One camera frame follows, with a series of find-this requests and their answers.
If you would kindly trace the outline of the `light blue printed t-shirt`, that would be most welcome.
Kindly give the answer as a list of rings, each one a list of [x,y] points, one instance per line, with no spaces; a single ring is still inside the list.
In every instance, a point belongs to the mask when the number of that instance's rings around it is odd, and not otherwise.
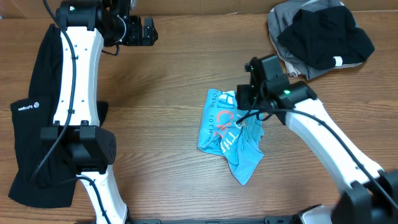
[[[238,109],[235,95],[235,91],[208,90],[197,148],[223,156],[237,181],[246,185],[264,157],[259,148],[264,129],[255,117],[238,122],[247,112]]]

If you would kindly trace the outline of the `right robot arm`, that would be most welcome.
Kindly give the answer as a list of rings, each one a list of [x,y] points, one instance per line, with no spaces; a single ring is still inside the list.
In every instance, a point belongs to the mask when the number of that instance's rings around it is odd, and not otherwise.
[[[298,135],[331,175],[340,200],[295,215],[267,217],[266,223],[397,223],[397,172],[386,172],[347,137],[331,119],[317,94],[303,81],[290,83],[276,55],[254,57],[244,66],[247,85],[238,85],[236,101],[249,117],[262,113]]]

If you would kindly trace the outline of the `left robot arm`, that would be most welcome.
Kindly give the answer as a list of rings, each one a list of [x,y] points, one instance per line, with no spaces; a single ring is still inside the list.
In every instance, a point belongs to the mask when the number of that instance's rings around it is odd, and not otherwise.
[[[131,15],[135,0],[63,1],[50,13],[62,41],[62,76],[51,126],[40,138],[80,181],[90,197],[96,223],[131,223],[113,172],[116,137],[100,126],[98,66],[107,47],[151,46],[158,38],[152,18]]]

